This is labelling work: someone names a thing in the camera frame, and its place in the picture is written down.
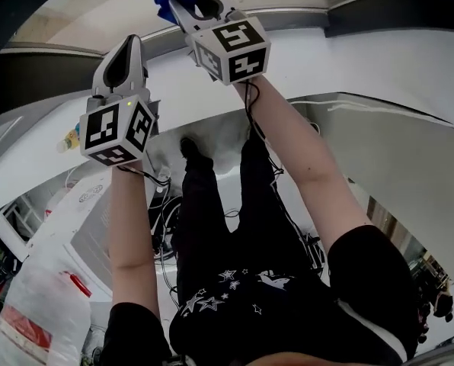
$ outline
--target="t-shirt sleeve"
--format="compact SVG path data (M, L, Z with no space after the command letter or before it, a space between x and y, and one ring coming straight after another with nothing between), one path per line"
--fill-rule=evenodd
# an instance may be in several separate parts
M359 226L333 244L328 264L336 297L395 335L413 358L419 336L417 288L392 242L373 225Z
M136 303L118 303L112 308L100 356L102 366L161 366L169 357L161 323L150 310Z

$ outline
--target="person's left arm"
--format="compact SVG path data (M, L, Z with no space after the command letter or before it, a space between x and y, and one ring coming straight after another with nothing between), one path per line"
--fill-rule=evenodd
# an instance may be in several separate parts
M140 162L132 166L142 169ZM144 178L117 168L112 169L109 255L113 305L136 303L159 318Z

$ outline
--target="beige surface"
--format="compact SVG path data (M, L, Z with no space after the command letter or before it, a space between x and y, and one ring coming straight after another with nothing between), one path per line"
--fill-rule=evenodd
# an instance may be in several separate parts
M240 8L325 7L325 0L236 0ZM108 51L129 34L169 27L153 0L49 0L13 41L55 43Z

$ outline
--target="shoe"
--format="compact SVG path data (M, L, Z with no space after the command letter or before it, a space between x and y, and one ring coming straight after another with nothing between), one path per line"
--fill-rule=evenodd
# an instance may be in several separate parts
M196 145L196 143L191 138L188 137L184 137L181 139L180 151L186 160L202 156L202 154L198 150L198 146Z

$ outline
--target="black pants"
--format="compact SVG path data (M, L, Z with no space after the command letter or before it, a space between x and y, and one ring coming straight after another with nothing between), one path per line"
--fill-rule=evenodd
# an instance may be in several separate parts
M242 148L239 226L230 233L225 224L213 161L187 161L183 203L172 244L177 253L180 303L218 281L226 269L252 272L281 270L299 275L309 269L302 241L283 212L283 203L264 142L256 135Z

